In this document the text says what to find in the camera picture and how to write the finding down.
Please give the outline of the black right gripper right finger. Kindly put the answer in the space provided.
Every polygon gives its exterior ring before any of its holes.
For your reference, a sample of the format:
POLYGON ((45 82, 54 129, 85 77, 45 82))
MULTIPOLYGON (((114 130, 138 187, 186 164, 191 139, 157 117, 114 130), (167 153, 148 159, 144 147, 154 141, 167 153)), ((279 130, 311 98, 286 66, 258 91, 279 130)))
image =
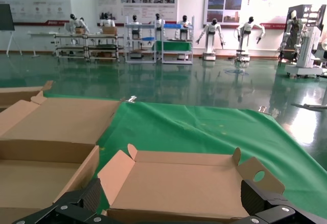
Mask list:
POLYGON ((325 218, 298 208, 282 194, 261 190, 250 180, 241 182, 241 203, 249 216, 234 223, 326 223, 325 218))

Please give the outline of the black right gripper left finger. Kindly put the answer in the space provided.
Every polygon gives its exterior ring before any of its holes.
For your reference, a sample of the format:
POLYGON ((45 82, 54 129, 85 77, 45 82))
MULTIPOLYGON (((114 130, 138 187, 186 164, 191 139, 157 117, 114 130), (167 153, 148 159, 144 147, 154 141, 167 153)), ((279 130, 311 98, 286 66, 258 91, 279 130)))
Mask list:
POLYGON ((101 198, 100 179, 92 179, 85 188, 64 193, 51 206, 15 220, 14 223, 112 223, 112 219, 97 213, 101 198))

